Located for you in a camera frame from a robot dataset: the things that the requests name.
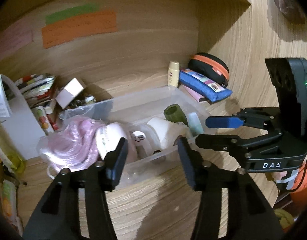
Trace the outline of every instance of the green sticky note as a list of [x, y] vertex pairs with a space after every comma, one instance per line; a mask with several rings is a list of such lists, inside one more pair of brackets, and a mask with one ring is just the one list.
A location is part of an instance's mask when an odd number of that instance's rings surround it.
[[46, 25], [58, 22], [80, 14], [91, 13], [99, 11], [99, 5], [94, 3], [87, 3], [85, 5], [76, 6], [65, 9], [63, 11], [55, 12], [46, 16]]

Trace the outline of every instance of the pink sticky note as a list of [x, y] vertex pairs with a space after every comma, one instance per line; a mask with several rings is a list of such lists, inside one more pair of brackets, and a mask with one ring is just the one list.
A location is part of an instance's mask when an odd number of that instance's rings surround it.
[[32, 41], [33, 34], [25, 18], [13, 23], [0, 33], [0, 61]]

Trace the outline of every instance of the black cable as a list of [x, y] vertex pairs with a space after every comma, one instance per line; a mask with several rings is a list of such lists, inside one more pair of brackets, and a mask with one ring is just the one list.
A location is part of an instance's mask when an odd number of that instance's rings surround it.
[[300, 188], [301, 184], [303, 183], [304, 176], [306, 176], [306, 172], [307, 172], [307, 160], [306, 160], [306, 164], [305, 164], [304, 169], [303, 169], [303, 174], [302, 174], [302, 178], [301, 178], [300, 183], [298, 184], [298, 186], [295, 189], [288, 190], [288, 192], [295, 192]]

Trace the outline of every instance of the white cosmetic bottle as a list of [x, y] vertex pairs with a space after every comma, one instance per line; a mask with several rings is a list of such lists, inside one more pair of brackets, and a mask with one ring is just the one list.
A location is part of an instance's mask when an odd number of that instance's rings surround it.
[[168, 85], [169, 86], [178, 87], [179, 72], [180, 72], [179, 62], [171, 61], [169, 63], [169, 69], [168, 69]]

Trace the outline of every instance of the blue pouch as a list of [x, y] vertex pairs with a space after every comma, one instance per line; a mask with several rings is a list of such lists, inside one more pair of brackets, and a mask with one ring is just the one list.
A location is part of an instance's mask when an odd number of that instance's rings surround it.
[[223, 88], [213, 80], [189, 68], [180, 71], [179, 81], [208, 98], [212, 103], [225, 99], [232, 94], [231, 90]]

